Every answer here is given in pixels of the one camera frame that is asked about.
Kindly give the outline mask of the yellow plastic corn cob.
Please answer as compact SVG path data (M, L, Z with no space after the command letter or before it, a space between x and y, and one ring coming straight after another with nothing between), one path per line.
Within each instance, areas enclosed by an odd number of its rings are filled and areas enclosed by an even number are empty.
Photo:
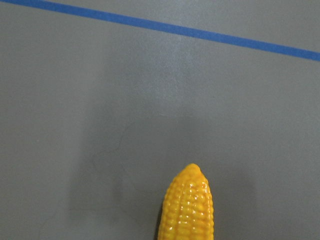
M162 203L157 239L214 239L213 197L197 164L187 165L170 183Z

